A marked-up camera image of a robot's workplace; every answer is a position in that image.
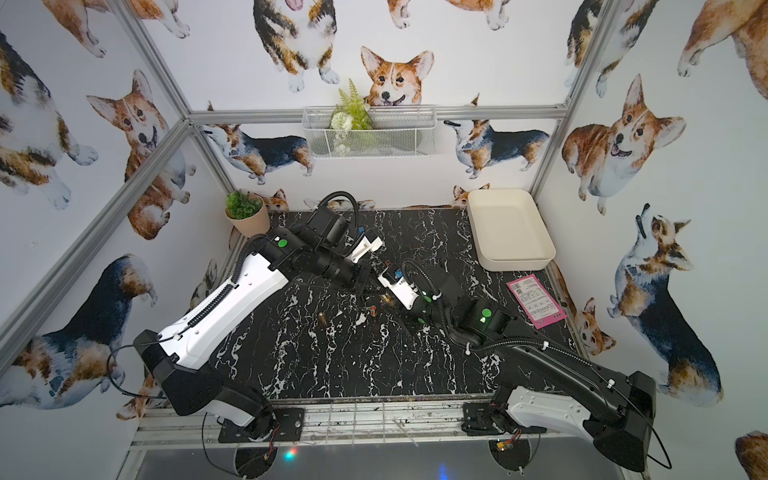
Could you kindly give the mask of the gold lipstick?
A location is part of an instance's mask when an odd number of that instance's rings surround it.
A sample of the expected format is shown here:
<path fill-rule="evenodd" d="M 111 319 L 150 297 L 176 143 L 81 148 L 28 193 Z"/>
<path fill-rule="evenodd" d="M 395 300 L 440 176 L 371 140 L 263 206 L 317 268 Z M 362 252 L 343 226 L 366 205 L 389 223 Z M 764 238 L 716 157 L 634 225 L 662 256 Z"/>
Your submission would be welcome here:
<path fill-rule="evenodd" d="M 392 296 L 391 294 L 385 293 L 380 295 L 381 303 L 387 307 L 397 307 L 399 305 L 399 301 Z"/>

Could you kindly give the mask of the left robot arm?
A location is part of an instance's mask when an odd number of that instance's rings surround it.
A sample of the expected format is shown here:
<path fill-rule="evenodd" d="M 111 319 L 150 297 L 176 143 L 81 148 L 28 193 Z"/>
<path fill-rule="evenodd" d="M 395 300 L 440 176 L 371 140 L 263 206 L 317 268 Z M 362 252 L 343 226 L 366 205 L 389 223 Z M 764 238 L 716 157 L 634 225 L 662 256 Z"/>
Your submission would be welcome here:
<path fill-rule="evenodd" d="M 231 276 L 197 307 L 161 332 L 146 330 L 133 346 L 179 416 L 209 413 L 263 436 L 272 427 L 269 401 L 217 374 L 216 347 L 258 306 L 295 277 L 311 274 L 343 291 L 363 292 L 365 255 L 384 244 L 356 217 L 345 219 L 322 200 L 304 223 L 257 234 L 240 250 Z"/>

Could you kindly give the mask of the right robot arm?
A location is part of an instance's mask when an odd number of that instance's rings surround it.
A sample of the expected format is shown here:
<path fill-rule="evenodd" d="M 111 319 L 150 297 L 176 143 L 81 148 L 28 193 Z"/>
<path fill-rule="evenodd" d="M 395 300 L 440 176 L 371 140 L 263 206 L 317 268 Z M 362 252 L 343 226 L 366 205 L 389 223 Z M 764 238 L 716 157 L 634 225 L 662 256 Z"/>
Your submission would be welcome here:
<path fill-rule="evenodd" d="M 655 383 L 603 367 L 552 341 L 501 304 L 467 295 L 444 272 L 412 260 L 396 268 L 398 299 L 408 317 L 434 326 L 467 354 L 494 353 L 523 365 L 556 388 L 535 392 L 499 379 L 491 419 L 501 430 L 543 428 L 581 437 L 620 467 L 642 473 L 657 434 Z"/>

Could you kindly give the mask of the cream rectangular tray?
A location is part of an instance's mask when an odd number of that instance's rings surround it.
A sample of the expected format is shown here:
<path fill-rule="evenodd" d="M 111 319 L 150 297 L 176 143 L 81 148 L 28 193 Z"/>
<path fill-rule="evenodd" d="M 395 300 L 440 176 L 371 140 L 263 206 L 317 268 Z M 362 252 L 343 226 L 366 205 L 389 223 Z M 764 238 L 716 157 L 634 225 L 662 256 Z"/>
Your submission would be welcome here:
<path fill-rule="evenodd" d="M 529 192 L 478 189 L 469 193 L 466 210 L 485 270 L 539 271 L 555 258 L 556 248 Z"/>

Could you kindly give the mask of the pink label card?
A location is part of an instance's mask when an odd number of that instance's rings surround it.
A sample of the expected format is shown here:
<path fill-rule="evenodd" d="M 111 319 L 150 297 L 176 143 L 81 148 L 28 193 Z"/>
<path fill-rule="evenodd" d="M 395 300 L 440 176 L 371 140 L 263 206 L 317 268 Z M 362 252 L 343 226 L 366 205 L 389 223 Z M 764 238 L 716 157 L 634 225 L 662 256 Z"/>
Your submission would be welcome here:
<path fill-rule="evenodd" d="M 567 315 L 535 275 L 507 283 L 518 304 L 536 329 L 564 321 Z"/>

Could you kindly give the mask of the potted green plant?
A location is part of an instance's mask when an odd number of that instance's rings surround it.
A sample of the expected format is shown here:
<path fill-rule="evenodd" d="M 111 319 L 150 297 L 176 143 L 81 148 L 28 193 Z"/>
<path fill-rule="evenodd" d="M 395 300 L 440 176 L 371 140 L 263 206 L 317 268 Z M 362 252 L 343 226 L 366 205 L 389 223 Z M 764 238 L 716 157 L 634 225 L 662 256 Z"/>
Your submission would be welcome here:
<path fill-rule="evenodd" d="M 255 193 L 240 190 L 227 195 L 225 214 L 244 237 L 266 234 L 271 226 L 264 199 Z"/>

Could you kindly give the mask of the artificial fern with flower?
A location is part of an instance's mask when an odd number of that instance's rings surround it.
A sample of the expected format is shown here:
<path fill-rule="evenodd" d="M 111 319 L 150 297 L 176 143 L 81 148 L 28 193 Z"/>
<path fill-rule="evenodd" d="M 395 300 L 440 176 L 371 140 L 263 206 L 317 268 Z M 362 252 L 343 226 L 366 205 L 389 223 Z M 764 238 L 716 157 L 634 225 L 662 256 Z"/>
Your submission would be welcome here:
<path fill-rule="evenodd" d="M 371 135 L 367 134 L 373 130 L 370 105 L 352 80 L 349 80 L 347 91 L 339 89 L 339 95 L 341 103 L 336 106 L 329 124 L 334 152 L 339 155 L 361 153 L 371 143 Z"/>

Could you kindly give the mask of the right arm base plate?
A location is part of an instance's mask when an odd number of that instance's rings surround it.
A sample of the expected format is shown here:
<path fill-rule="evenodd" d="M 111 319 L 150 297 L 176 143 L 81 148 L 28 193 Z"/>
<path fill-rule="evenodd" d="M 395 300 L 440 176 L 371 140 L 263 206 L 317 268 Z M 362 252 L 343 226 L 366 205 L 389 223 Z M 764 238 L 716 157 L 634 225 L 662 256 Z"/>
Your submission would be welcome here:
<path fill-rule="evenodd" d="M 525 427 L 517 423 L 508 413 L 490 403 L 464 403 L 462 405 L 461 430 L 468 436 L 492 436 L 513 434 L 543 434 L 543 427 Z"/>

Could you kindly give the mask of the aluminium front rail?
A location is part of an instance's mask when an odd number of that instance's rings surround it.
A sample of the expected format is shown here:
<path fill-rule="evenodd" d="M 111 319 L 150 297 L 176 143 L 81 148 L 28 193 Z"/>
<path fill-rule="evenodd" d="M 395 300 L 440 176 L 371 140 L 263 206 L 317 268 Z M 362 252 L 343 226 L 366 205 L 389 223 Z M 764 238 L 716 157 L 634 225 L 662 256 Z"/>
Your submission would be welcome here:
<path fill-rule="evenodd" d="M 178 416 L 170 408 L 147 411 L 131 442 L 131 451 L 206 447 L 266 448 L 299 446 L 413 446 L 437 442 L 507 440 L 512 435 L 492 427 L 483 434 L 467 433 L 483 407 L 483 397 L 421 401 L 304 403 L 278 406 L 284 418 L 274 439 L 254 441 L 226 428 L 222 420 L 201 414 Z"/>

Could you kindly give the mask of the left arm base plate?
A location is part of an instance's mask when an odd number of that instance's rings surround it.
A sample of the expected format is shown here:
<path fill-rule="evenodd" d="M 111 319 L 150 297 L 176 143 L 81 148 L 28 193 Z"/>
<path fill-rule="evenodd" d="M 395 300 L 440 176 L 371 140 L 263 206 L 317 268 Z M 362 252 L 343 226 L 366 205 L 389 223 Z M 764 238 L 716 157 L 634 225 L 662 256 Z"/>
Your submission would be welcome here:
<path fill-rule="evenodd" d="M 301 438 L 305 414 L 304 408 L 278 407 L 253 420 L 246 427 L 239 427 L 225 420 L 221 424 L 218 442 L 296 442 Z"/>

